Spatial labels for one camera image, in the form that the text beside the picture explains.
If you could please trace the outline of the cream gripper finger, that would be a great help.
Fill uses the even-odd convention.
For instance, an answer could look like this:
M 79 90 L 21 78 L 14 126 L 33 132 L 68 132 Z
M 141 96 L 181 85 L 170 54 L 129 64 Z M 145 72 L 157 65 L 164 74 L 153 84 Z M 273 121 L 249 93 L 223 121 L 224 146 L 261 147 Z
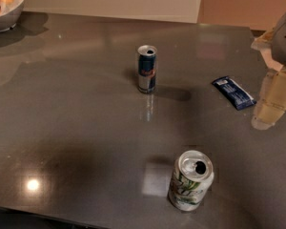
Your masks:
M 286 113 L 286 68 L 269 70 L 263 79 L 254 108 L 252 126 L 258 130 L 273 127 Z
M 260 35 L 254 40 L 251 45 L 251 48 L 261 53 L 262 58 L 264 59 L 264 62 L 269 69 L 280 71 L 283 65 L 274 61 L 274 59 L 272 58 L 271 45 L 273 35 L 273 30 L 265 31 L 262 35 Z

